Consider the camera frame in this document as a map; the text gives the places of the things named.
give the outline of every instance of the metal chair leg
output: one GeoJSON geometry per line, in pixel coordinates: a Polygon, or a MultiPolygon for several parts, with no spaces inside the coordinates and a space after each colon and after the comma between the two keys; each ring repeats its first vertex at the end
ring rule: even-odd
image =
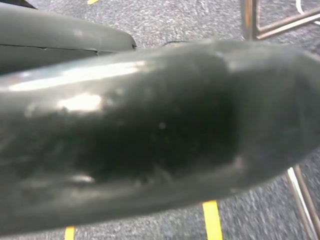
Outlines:
{"type": "Polygon", "coordinates": [[[259,25],[259,0],[241,0],[243,37],[263,40],[320,20],[320,7],[287,17],[266,26],[259,25]]]}

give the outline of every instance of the gray carpet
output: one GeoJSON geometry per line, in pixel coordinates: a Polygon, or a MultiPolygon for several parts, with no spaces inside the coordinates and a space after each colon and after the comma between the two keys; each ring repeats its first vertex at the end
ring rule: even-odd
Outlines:
{"type": "MultiPolygon", "coordinates": [[[[202,38],[241,39],[238,0],[29,0],[42,11],[73,16],[109,25],[131,34],[139,47],[157,47],[172,40],[202,38]]],[[[303,7],[316,6],[303,0],[303,7]]],[[[294,0],[261,0],[262,25],[297,14],[294,0]]],[[[320,26],[309,25],[269,41],[303,47],[320,54],[320,26]]],[[[302,169],[320,209],[320,153],[302,164],[302,169]]],[[[225,240],[303,240],[286,179],[278,177],[249,192],[218,201],[225,240]]],[[[172,210],[152,216],[107,222],[76,229],[76,240],[184,240],[206,239],[201,206],[172,210]]],[[[29,235],[32,239],[62,239],[59,233],[29,235]]]]}

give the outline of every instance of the dark gray curved plastic object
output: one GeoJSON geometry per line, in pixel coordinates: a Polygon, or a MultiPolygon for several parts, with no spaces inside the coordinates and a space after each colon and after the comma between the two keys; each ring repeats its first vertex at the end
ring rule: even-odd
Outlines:
{"type": "Polygon", "coordinates": [[[0,3],[0,75],[133,50],[129,34],[105,25],[0,3]]]}

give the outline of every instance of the yellow floor marking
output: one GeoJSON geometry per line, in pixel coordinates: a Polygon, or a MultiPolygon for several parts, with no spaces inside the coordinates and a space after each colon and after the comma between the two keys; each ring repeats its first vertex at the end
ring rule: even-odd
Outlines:
{"type": "Polygon", "coordinates": [[[74,240],[75,228],[73,226],[68,226],[64,233],[64,240],[74,240]]]}
{"type": "Polygon", "coordinates": [[[208,240],[223,240],[217,201],[204,202],[202,206],[208,240]]]}
{"type": "Polygon", "coordinates": [[[91,4],[95,4],[99,0],[88,0],[88,4],[91,5],[91,4]]]}

